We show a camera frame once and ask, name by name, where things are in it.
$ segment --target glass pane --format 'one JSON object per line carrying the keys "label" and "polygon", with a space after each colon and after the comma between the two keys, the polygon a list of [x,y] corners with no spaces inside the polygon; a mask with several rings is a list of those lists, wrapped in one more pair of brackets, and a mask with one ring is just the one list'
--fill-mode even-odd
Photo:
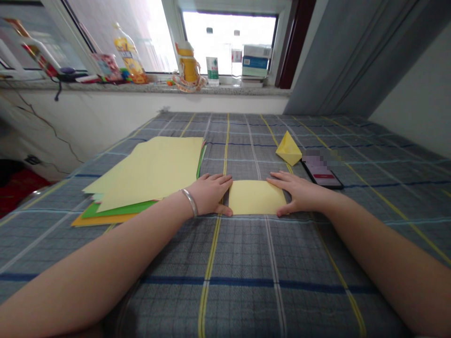
{"label": "glass pane", "polygon": [[[232,48],[243,50],[243,45],[248,44],[271,46],[276,24],[275,17],[197,12],[183,12],[183,20],[201,73],[207,74],[206,57],[213,56],[218,58],[218,70],[222,75],[232,74]],[[213,29],[213,39],[207,34],[207,27]],[[240,36],[234,35],[235,30],[240,31]]]}
{"label": "glass pane", "polygon": [[173,72],[178,67],[161,1],[69,0],[68,3],[101,52],[116,55],[119,67],[125,65],[114,46],[116,22],[132,38],[147,72]]}
{"label": "glass pane", "polygon": [[[72,46],[63,38],[59,29],[42,6],[0,4],[1,17],[19,19],[32,38],[42,42],[61,67],[84,70],[85,66]],[[0,19],[0,39],[24,68],[39,69],[38,64],[20,46],[20,36],[5,20]],[[0,58],[5,59],[0,51]]]}

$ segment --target yellow bottle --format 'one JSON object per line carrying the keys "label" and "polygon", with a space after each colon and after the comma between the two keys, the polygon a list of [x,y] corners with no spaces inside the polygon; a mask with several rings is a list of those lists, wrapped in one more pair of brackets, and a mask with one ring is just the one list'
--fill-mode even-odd
{"label": "yellow bottle", "polygon": [[113,27],[115,28],[114,44],[122,60],[124,60],[133,83],[147,83],[146,72],[142,67],[140,56],[138,55],[133,40],[122,31],[118,23],[115,23]]}
{"label": "yellow bottle", "polygon": [[177,54],[182,66],[180,76],[187,82],[197,81],[197,61],[194,58],[194,49],[188,41],[182,41],[176,44]]}

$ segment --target smartphone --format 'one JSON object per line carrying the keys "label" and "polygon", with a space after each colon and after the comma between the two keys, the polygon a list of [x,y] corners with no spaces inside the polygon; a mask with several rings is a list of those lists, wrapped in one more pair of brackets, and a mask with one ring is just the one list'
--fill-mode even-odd
{"label": "smartphone", "polygon": [[313,183],[328,189],[343,189],[344,186],[335,174],[329,170],[320,156],[303,156],[302,164]]}

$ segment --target bed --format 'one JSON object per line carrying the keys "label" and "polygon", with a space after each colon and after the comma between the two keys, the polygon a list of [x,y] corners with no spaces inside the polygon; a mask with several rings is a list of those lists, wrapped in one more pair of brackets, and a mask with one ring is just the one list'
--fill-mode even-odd
{"label": "bed", "polygon": [[[329,161],[341,193],[450,266],[450,160],[357,116],[165,112],[0,221],[0,302],[114,227],[70,224],[90,203],[81,189],[138,143],[205,137],[201,174],[227,161],[234,179],[264,180],[287,170],[275,154],[287,130]],[[300,163],[293,172],[309,179]],[[330,222],[309,213],[186,222],[104,327],[107,337],[410,335]]]}

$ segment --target bangle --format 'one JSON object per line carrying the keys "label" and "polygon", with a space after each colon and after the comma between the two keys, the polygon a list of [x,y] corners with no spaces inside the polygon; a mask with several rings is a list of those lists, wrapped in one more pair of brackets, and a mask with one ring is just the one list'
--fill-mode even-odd
{"label": "bangle", "polygon": [[191,204],[191,208],[193,208],[194,217],[197,217],[197,206],[196,202],[194,202],[194,198],[191,196],[188,190],[180,189],[180,191],[188,198],[188,201]]}

